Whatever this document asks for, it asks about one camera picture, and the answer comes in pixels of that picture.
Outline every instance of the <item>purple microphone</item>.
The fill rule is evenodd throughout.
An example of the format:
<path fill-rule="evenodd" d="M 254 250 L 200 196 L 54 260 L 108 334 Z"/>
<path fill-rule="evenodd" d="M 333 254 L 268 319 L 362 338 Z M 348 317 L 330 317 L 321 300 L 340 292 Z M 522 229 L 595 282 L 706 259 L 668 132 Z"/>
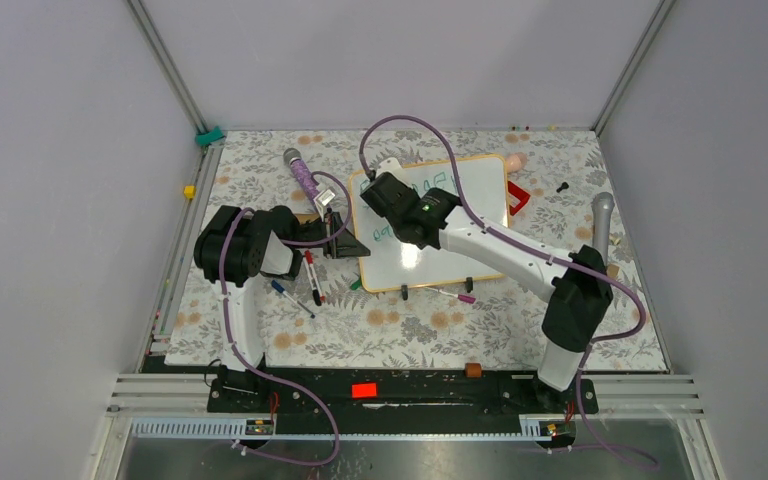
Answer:
<path fill-rule="evenodd" d="M 310 174 L 310 170 L 308 170 L 307 165 L 302 160 L 302 154 L 295 148 L 288 148 L 284 151 L 284 161 L 290 166 L 290 171 L 293 172 L 296 181 L 302 186 L 302 190 L 304 190 L 308 200 L 316 208 L 319 218 L 324 220 L 328 204 L 337 195 L 330 188 L 320 185 L 319 182 L 314 180 L 313 175 Z"/>

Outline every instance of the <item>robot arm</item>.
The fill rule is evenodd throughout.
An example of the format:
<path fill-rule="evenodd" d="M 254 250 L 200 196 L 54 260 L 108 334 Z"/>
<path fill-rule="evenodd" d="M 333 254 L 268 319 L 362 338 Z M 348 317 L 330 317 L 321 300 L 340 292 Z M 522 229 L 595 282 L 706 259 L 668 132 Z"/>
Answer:
<path fill-rule="evenodd" d="M 549 342 L 537 374 L 555 390 L 569 388 L 584 351 L 613 300 L 610 287 L 575 270 L 525 255 L 488 234 L 470 219 L 456 195 L 432 188 L 420 198 L 404 178 L 399 178 L 402 171 L 395 159 L 383 162 L 381 167 L 360 196 L 377 215 L 387 219 L 396 238 L 419 248 L 431 246 L 474 258 L 525 285 L 548 303 L 543 332 Z M 575 263 L 605 272 L 602 256 L 589 246 L 570 253 L 497 223 L 484 222 L 555 257 L 572 258 Z"/>

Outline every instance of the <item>table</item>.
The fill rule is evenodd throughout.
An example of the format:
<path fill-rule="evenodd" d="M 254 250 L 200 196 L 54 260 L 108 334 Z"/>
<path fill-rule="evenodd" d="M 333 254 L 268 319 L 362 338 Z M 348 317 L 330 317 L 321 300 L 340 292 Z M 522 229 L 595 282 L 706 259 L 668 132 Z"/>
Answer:
<path fill-rule="evenodd" d="M 298 148 L 311 170 L 325 170 L 342 181 L 360 170 L 357 147 L 362 131 L 239 131 L 229 132 L 210 192 L 204 224 L 221 205 L 270 208 L 284 204 L 294 212 L 313 208 L 282 160 L 288 147 Z M 532 195 L 511 219 L 511 228 L 547 244 L 577 250 L 590 243 L 590 202 L 596 193 L 611 191 L 598 140 L 586 131 L 448 131 L 458 157 L 523 152 L 528 161 L 508 176 Z M 395 156 L 403 164 L 446 157 L 438 140 L 420 130 L 373 134 L 367 158 L 373 162 Z M 562 182 L 569 188 L 560 193 Z M 345 201 L 337 202 L 345 211 Z M 619 213 L 611 221 L 617 245 L 609 263 L 617 278 L 643 297 L 632 245 Z M 352 291 L 358 278 L 356 259 L 327 260 L 314 250 L 317 274 L 327 302 L 309 319 L 277 295 L 266 295 L 259 328 L 272 366 L 355 368 L 463 368 L 466 362 L 485 369 L 534 369 L 546 338 L 540 330 L 545 304 L 508 278 L 476 282 L 474 305 L 428 290 L 411 290 L 407 301 L 399 292 L 369 294 Z M 304 275 L 284 282 L 297 298 L 310 298 Z M 457 292 L 457 286 L 446 290 Z M 181 307 L 169 340 L 166 363 L 206 365 L 222 348 L 219 298 L 202 272 L 190 266 Z M 597 334 L 616 333 L 637 322 L 633 303 L 615 291 Z M 664 355 L 652 322 L 634 337 L 597 344 L 589 370 L 664 371 Z"/>

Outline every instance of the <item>gray wall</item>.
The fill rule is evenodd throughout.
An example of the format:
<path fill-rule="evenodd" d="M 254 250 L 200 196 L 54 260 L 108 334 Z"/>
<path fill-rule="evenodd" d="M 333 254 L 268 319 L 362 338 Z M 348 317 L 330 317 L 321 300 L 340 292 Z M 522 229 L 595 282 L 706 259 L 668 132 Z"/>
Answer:
<path fill-rule="evenodd" d="M 678 2 L 603 147 L 728 476 L 768 478 L 768 2 Z"/>
<path fill-rule="evenodd" d="M 0 479 L 73 479 L 196 163 L 121 1 L 0 0 Z"/>
<path fill-rule="evenodd" d="M 658 0 L 146 0 L 209 122 L 589 127 Z"/>

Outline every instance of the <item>blue marker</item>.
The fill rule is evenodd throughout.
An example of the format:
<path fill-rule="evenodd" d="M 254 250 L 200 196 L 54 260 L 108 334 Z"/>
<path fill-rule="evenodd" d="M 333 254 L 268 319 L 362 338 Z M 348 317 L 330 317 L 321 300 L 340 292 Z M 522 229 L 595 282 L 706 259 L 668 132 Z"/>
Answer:
<path fill-rule="evenodd" d="M 295 298 L 291 297 L 289 293 L 284 291 L 284 287 L 281 286 L 280 283 L 276 282 L 275 280 L 272 280 L 272 288 L 275 289 L 276 292 L 280 293 L 281 295 L 284 295 L 288 300 L 295 303 L 299 307 L 301 307 L 304 311 L 310 314 L 310 318 L 316 318 L 316 315 L 312 311 L 310 311 L 309 308 L 305 307 L 302 302 L 296 300 Z"/>

